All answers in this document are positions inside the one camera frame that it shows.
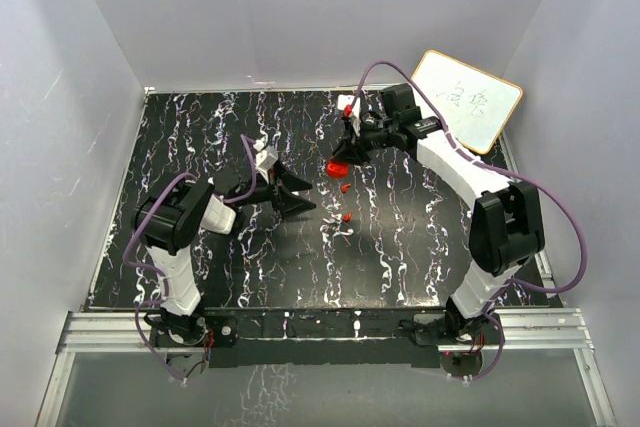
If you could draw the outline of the orange earbud charging case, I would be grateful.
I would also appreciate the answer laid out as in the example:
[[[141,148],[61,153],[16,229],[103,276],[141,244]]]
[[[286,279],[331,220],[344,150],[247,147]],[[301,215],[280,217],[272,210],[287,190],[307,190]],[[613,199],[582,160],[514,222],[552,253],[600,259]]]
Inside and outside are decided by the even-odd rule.
[[[327,175],[333,179],[344,179],[350,171],[350,165],[345,162],[338,162],[331,159],[326,166]]]

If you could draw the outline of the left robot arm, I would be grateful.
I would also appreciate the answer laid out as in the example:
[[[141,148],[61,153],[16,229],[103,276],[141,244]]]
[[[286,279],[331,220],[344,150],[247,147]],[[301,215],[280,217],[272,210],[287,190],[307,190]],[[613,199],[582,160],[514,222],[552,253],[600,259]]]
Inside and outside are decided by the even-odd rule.
[[[312,188],[281,162],[224,192],[215,189],[214,180],[190,173],[161,176],[131,218],[134,232],[123,255],[123,261],[133,265],[133,246],[141,243],[151,257],[146,267],[161,282],[159,318],[147,317],[145,322],[177,343],[200,343],[207,323],[191,255],[199,231],[231,235],[240,227],[246,205],[268,202],[283,219],[311,211],[316,204],[299,194]]]

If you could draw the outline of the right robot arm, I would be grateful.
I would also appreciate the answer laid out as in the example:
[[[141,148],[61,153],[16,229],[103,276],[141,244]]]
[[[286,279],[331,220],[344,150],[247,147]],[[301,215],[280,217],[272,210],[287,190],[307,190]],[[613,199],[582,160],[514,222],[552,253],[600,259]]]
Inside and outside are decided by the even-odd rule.
[[[372,152],[395,148],[433,171],[464,201],[471,211],[470,266],[440,318],[404,326],[417,342],[469,343],[492,321],[496,298],[545,245],[539,192],[472,156],[446,133],[433,109],[416,104],[410,84],[385,88],[380,99],[382,113],[365,110],[361,95],[339,96],[336,110],[345,133],[329,164],[362,166]]]

